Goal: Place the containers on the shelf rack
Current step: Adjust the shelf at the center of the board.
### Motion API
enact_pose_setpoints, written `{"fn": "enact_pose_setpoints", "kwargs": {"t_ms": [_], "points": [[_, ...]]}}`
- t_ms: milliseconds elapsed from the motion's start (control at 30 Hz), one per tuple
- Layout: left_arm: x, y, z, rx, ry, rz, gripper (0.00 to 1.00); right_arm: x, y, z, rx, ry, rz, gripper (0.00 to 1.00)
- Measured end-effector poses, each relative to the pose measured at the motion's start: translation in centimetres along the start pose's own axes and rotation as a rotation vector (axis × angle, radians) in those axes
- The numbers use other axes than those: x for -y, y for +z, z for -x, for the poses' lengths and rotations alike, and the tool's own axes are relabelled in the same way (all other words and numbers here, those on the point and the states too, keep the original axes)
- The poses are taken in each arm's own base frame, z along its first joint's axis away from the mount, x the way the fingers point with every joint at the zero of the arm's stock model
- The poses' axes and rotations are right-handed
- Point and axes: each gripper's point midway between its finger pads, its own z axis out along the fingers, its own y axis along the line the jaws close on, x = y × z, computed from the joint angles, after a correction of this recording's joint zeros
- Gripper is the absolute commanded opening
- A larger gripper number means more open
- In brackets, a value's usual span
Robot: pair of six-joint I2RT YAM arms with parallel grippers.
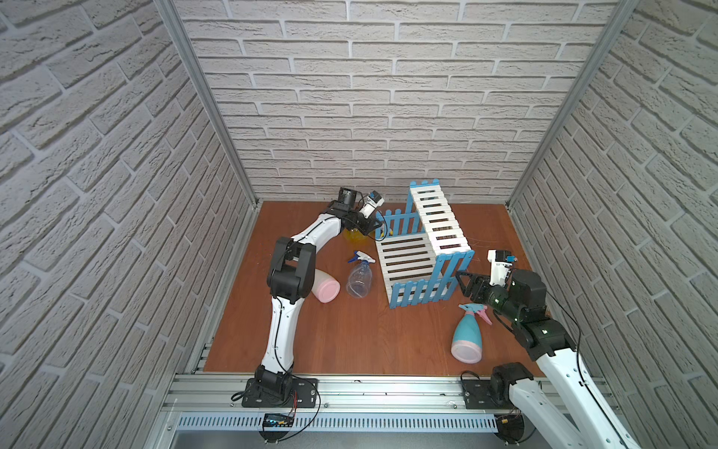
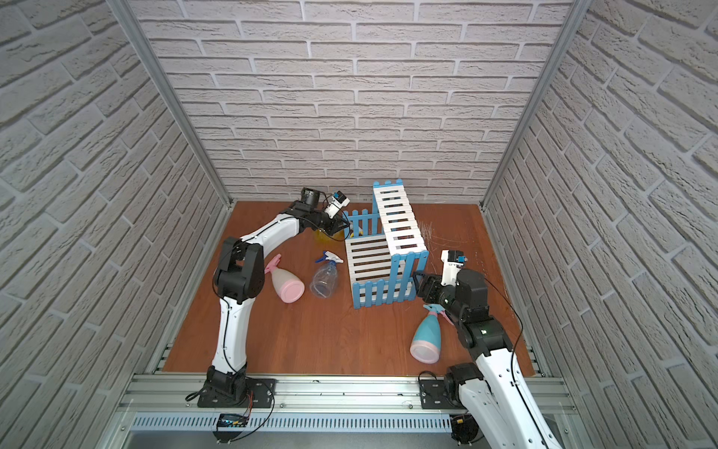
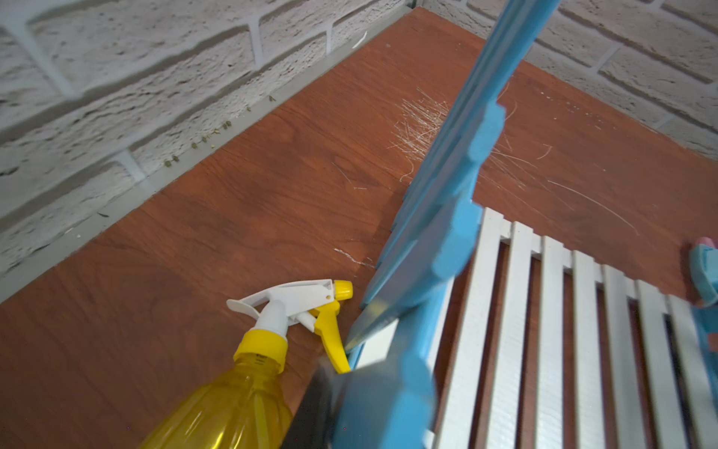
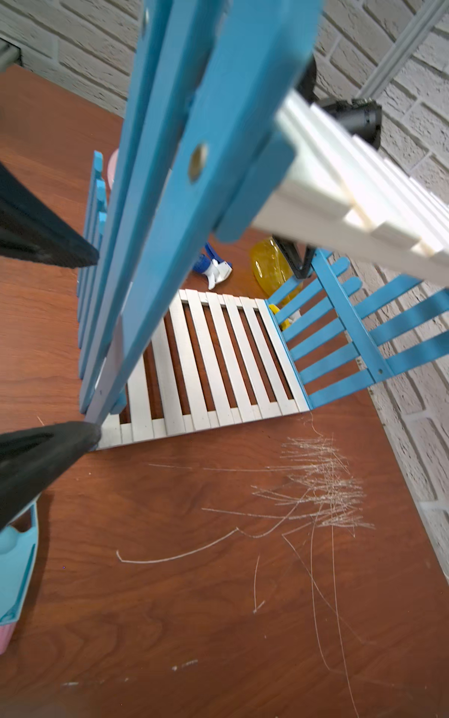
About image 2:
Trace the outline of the pink white spray bottle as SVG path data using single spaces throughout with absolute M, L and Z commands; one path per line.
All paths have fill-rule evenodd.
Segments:
M 282 256 L 277 254 L 265 267 L 265 274 L 271 277 L 271 284 L 280 298 L 286 304 L 297 302 L 305 293 L 305 284 L 297 276 L 280 267 Z

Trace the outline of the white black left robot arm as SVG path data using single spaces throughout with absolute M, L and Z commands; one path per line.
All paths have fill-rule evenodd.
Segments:
M 349 227 L 342 210 L 350 199 L 338 191 L 326 195 L 304 188 L 301 198 L 273 220 L 241 238 L 223 242 L 213 286 L 220 301 L 220 330 L 211 366 L 236 375 L 246 370 L 249 321 L 256 298 L 265 285 L 266 256 L 306 229 L 332 237 Z

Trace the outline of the yellow spray bottle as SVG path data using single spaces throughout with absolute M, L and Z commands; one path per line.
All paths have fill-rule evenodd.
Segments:
M 325 234 L 325 232 L 323 232 L 323 230 L 321 230 L 321 229 L 316 230 L 314 232 L 314 238 L 317 242 L 319 242 L 321 244 L 325 244 L 325 243 L 331 244 L 331 243 L 337 242 L 336 239 L 334 239 L 332 236 L 327 236 Z

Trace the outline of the blue white slatted shelf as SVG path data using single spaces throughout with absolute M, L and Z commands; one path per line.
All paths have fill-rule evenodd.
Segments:
M 391 305 L 416 298 L 412 275 L 429 256 L 403 181 L 376 181 L 371 209 L 345 217 L 345 248 L 357 309 Z

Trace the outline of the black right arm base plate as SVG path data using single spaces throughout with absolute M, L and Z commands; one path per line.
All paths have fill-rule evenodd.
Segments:
M 422 408 L 425 410 L 459 410 L 464 406 L 460 400 L 460 379 L 452 372 L 443 377 L 425 370 L 417 377 Z

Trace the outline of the teal pink spray bottle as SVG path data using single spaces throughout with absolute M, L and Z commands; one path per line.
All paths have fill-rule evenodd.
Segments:
M 439 304 L 425 304 L 427 316 L 418 325 L 409 352 L 411 356 L 426 365 L 433 365 L 441 358 L 441 325 L 439 318 L 443 317 L 450 325 L 451 320 L 445 309 Z

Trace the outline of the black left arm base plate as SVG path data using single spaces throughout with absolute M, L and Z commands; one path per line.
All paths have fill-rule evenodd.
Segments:
M 224 373 L 211 366 L 205 383 L 199 390 L 199 408 L 249 408 L 270 409 L 274 400 L 277 380 L 274 378 L 251 378 L 246 369 L 238 373 Z

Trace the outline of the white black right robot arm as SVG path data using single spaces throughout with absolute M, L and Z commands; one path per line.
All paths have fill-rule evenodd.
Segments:
M 417 296 L 439 306 L 454 324 L 471 363 L 448 368 L 445 392 L 452 404 L 467 410 L 477 430 L 461 436 L 469 445 L 482 440 L 492 448 L 559 448 L 559 439 L 545 420 L 518 365 L 513 342 L 490 312 L 493 284 L 482 273 L 462 268 L 454 280 L 415 271 Z

